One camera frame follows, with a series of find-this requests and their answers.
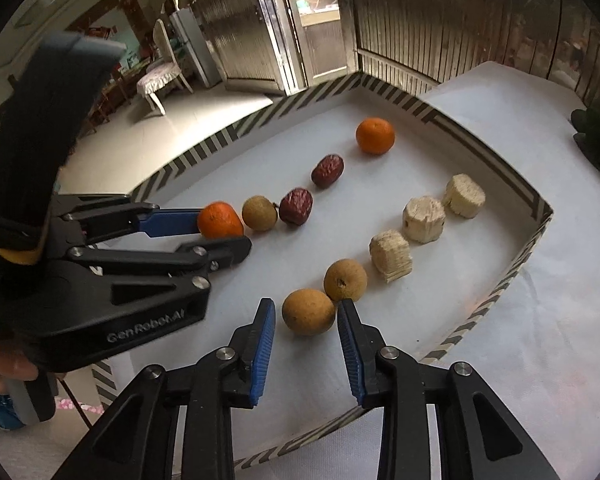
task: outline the chair seat cushion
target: chair seat cushion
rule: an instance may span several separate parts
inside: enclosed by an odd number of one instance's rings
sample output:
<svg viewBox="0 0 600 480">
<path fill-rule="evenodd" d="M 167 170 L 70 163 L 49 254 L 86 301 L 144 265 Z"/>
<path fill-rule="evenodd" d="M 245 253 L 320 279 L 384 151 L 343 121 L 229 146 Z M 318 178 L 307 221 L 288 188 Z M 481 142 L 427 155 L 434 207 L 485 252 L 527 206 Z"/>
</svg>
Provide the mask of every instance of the chair seat cushion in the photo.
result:
<svg viewBox="0 0 600 480">
<path fill-rule="evenodd" d="M 153 94 L 160 88 L 165 87 L 167 83 L 176 79 L 181 72 L 182 69 L 175 63 L 163 63 L 151 70 L 151 72 L 147 72 L 147 74 L 136 83 L 138 93 L 143 97 Z"/>
</svg>

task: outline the red date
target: red date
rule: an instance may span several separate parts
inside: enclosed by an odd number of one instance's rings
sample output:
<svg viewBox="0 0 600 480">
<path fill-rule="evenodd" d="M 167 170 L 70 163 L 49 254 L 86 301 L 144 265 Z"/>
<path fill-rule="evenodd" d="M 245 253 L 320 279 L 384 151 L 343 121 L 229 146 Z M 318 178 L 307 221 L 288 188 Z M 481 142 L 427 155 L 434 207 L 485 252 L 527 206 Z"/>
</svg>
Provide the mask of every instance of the red date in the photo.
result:
<svg viewBox="0 0 600 480">
<path fill-rule="evenodd" d="M 314 197 L 311 193 L 304 187 L 296 187 L 280 201 L 278 215 L 287 224 L 302 225 L 309 218 L 313 206 Z"/>
<path fill-rule="evenodd" d="M 320 189 L 327 189 L 331 184 L 339 179 L 344 171 L 344 160 L 340 155 L 332 153 L 318 162 L 318 165 L 311 172 L 311 180 Z"/>
</svg>

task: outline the human hand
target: human hand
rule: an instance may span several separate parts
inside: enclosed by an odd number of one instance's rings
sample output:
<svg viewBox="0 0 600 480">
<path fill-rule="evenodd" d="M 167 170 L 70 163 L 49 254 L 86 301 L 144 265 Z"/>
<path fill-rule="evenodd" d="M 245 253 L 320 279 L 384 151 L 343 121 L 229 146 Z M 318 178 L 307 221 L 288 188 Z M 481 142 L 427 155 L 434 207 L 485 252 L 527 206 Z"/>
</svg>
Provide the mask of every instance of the human hand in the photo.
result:
<svg viewBox="0 0 600 480">
<path fill-rule="evenodd" d="M 38 369 L 22 351 L 10 341 L 0 341 L 0 394 L 7 393 L 4 379 L 33 381 L 38 376 Z"/>
</svg>

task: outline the chair backrest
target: chair backrest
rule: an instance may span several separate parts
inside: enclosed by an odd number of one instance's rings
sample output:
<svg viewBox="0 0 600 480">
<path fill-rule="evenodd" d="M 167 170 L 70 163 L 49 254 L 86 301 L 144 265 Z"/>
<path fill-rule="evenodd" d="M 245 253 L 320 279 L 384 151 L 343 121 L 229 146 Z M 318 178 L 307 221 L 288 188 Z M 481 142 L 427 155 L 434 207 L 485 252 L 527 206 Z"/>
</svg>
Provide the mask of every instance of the chair backrest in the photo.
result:
<svg viewBox="0 0 600 480">
<path fill-rule="evenodd" d="M 171 49 L 171 43 L 169 43 L 169 37 L 167 36 L 167 31 L 164 28 L 164 23 L 160 19 L 158 19 L 154 25 L 154 43 L 160 49 L 160 55 L 165 62 L 178 64 L 175 54 Z"/>
</svg>

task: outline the tray rim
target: tray rim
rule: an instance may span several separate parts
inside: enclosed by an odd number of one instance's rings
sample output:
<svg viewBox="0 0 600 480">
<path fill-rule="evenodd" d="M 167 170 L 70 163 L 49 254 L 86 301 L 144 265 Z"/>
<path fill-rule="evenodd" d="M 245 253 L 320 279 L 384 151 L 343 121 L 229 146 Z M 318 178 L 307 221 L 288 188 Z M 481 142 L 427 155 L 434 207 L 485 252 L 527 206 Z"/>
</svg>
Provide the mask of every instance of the tray rim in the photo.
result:
<svg viewBox="0 0 600 480">
<path fill-rule="evenodd" d="M 353 74 L 344 75 L 337 79 L 323 82 L 318 86 L 307 88 L 301 92 L 277 98 L 272 104 L 241 118 L 229 126 L 218 130 L 206 139 L 189 148 L 186 152 L 175 157 L 154 174 L 144 179 L 138 186 L 129 192 L 133 202 L 145 202 L 156 192 L 167 184 L 184 174 L 188 169 L 203 162 L 210 156 L 216 154 L 223 148 L 240 140 L 252 131 L 261 128 L 271 121 L 278 120 L 290 112 L 295 112 L 305 106 L 320 102 L 324 99 L 337 96 L 343 92 L 351 91 L 362 86 L 386 101 L 410 113 L 422 123 L 433 123 L 435 126 L 449 134 L 457 142 L 477 156 L 483 163 L 490 167 L 501 180 L 503 180 L 531 209 L 531 216 L 538 222 L 538 227 L 530 240 L 517 254 L 516 258 L 507 267 L 500 281 L 491 289 L 487 297 L 476 304 L 472 313 L 456 329 L 451 331 L 432 351 L 427 353 L 420 362 L 433 364 L 442 359 L 464 336 L 475 327 L 475 325 L 491 310 L 493 305 L 500 299 L 504 291 L 509 287 L 513 279 L 518 275 L 524 263 L 529 259 L 540 238 L 546 231 L 552 220 L 554 210 L 536 191 L 536 189 L 522 177 L 504 158 L 489 147 L 464 126 L 443 114 L 435 107 L 422 101 L 416 96 L 400 90 L 391 84 L 378 79 L 368 73 L 358 71 Z M 103 407 L 107 409 L 118 396 L 115 378 L 107 360 L 91 365 L 92 375 L 96 382 L 96 389 L 102 401 Z M 269 449 L 244 458 L 234 460 L 234 469 L 241 470 L 253 465 L 268 462 L 277 456 L 290 453 L 300 447 L 315 442 L 330 433 L 346 426 L 368 410 L 359 406 L 347 410 L 345 413 L 323 423 L 318 428 L 297 434 L 286 439 Z"/>
</svg>

